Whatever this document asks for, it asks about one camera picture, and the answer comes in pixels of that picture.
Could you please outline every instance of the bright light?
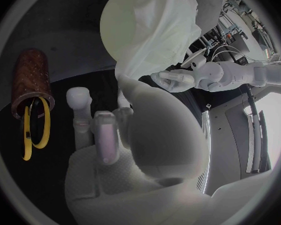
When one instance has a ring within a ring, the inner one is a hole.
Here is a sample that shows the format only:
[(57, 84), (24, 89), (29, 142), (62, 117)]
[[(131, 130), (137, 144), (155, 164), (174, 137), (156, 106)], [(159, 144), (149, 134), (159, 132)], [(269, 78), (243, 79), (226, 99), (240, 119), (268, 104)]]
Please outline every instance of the bright light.
[[(281, 94), (271, 92), (256, 101), (257, 111), (263, 110), (267, 130), (267, 151), (271, 167), (276, 165), (281, 153)], [(245, 111), (250, 114), (251, 108)]]

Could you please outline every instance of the brown cylindrical container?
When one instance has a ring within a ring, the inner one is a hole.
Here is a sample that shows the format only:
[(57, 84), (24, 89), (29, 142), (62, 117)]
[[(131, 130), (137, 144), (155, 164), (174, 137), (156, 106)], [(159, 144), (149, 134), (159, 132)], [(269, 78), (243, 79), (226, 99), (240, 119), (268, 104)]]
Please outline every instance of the brown cylindrical container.
[(20, 119), (34, 97), (43, 97), (47, 100), (50, 111), (55, 105), (51, 94), (50, 79), (48, 72), (48, 59), (46, 55), (35, 48), (23, 51), (15, 65), (12, 92), (11, 113)]

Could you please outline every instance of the white plastic bag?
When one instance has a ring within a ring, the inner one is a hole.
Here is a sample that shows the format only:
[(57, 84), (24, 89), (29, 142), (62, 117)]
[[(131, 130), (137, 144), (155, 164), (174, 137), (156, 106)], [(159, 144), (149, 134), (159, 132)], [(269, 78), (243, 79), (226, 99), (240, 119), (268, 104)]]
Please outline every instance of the white plastic bag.
[(196, 0), (136, 0), (135, 34), (121, 54), (115, 76), (138, 80), (182, 63), (188, 47), (199, 38)]

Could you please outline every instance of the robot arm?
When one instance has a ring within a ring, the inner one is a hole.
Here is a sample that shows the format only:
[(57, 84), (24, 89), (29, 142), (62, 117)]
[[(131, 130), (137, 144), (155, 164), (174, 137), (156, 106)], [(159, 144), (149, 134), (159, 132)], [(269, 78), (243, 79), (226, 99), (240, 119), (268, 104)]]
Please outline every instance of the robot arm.
[(281, 85), (281, 65), (263, 65), (252, 62), (241, 66), (231, 61), (206, 62), (202, 59), (191, 70), (161, 71), (151, 75), (152, 80), (171, 93), (184, 92), (190, 88), (209, 92), (233, 90), (242, 84), (263, 87), (266, 84)]

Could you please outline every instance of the white cable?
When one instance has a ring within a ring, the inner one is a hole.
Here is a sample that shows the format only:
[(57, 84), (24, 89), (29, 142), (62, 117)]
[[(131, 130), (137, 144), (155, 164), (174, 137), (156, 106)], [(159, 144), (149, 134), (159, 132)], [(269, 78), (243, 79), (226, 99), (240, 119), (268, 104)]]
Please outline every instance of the white cable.
[(250, 58), (246, 55), (244, 55), (242, 52), (237, 52), (237, 51), (229, 51), (229, 50), (225, 50), (225, 51), (220, 51), (218, 52), (216, 55), (213, 56), (213, 58), (211, 59), (211, 62), (216, 58), (216, 56), (218, 56), (219, 54), (221, 53), (235, 53), (235, 54), (239, 54), (239, 55), (242, 55), (244, 56), (245, 58), (249, 59), (249, 60), (252, 60), (252, 61), (255, 61), (255, 62), (262, 62), (262, 63), (281, 63), (281, 61), (265, 61), (265, 60), (256, 60), (256, 59), (253, 59), (253, 58)]

